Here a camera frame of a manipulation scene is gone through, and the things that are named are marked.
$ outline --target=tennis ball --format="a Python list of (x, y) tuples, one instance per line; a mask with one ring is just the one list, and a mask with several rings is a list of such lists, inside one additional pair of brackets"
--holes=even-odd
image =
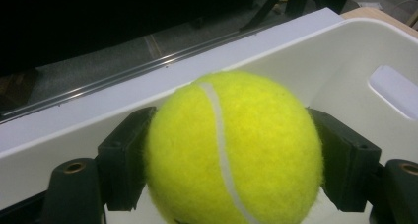
[(300, 223), (322, 181), (304, 106), (266, 78), (209, 74), (174, 92), (151, 121), (149, 191), (169, 223)]

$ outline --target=ball felt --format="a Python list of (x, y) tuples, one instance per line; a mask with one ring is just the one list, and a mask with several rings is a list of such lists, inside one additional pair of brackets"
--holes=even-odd
[(144, 160), (168, 223), (300, 223), (322, 181), (307, 110), (284, 87), (240, 71), (176, 90), (151, 122)]

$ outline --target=white container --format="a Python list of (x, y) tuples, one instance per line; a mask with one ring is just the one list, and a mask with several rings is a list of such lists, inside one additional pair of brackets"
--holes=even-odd
[[(413, 107), (413, 100), (418, 97), (413, 91), (413, 87), (418, 85), (417, 52), (416, 38), (383, 22), (357, 19), (339, 22), (314, 34), (271, 47), (240, 62), (222, 66), (222, 69), (253, 72), (287, 86), (306, 106), (330, 113), (381, 147), (382, 164), (393, 158), (417, 163), (418, 120), (400, 112), (389, 102), (390, 99), (383, 99), (369, 83), (380, 66), (390, 66), (390, 70), (401, 75), (400, 79), (391, 78), (391, 82), (403, 80), (402, 83), (412, 85), (412, 93), (403, 97), (411, 98), (412, 101), (400, 103)], [(202, 57), (205, 58), (205, 63), (219, 60), (215, 59), (216, 55), (213, 51), (203, 53), (162, 69), (168, 71), (166, 75), (177, 77), (178, 80), (168, 80), (169, 87), (161, 87), (158, 94), (150, 91), (151, 94), (142, 100), (129, 101), (123, 107), (115, 107), (101, 116), (91, 117), (83, 122), (68, 122), (50, 134), (45, 132), (46, 135), (40, 138), (23, 142), (21, 146), (0, 153), (0, 204), (10, 204), (16, 198), (33, 195), (45, 189), (51, 169), (62, 162), (78, 157), (95, 157), (97, 146), (130, 112), (149, 105), (158, 106), (175, 88), (206, 73), (207, 69), (202, 68), (197, 73), (184, 76), (187, 65), (202, 62)], [(153, 73), (141, 83), (152, 81), (152, 77)], [(119, 86), (115, 86), (102, 94), (107, 94), (116, 101), (125, 100), (117, 94), (120, 90), (122, 89)], [(148, 92), (146, 88), (137, 90), (146, 91), (145, 94)], [(93, 102), (96, 97), (98, 96), (91, 95), (86, 100)], [(74, 112), (71, 119), (77, 121), (80, 107), (82, 105), (78, 102), (70, 102), (61, 108), (50, 109), (49, 112)], [(101, 107), (83, 110), (96, 112)], [(60, 119), (63, 118), (57, 116), (45, 123), (55, 119), (57, 124), (61, 124)], [(17, 125), (11, 123), (8, 126), (0, 129), (12, 129)], [(152, 205), (147, 191), (141, 197), (137, 211), (108, 212), (106, 215), (108, 223), (164, 223)], [(338, 212), (322, 193), (304, 223), (369, 223), (368, 217), (369, 213)]]

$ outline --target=yellow tennis ball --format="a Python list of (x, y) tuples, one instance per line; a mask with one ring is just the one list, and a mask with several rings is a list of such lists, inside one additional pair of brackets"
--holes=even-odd
[(321, 144), (284, 87), (244, 72), (206, 75), (173, 93), (144, 151), (169, 223), (300, 223), (322, 181)]

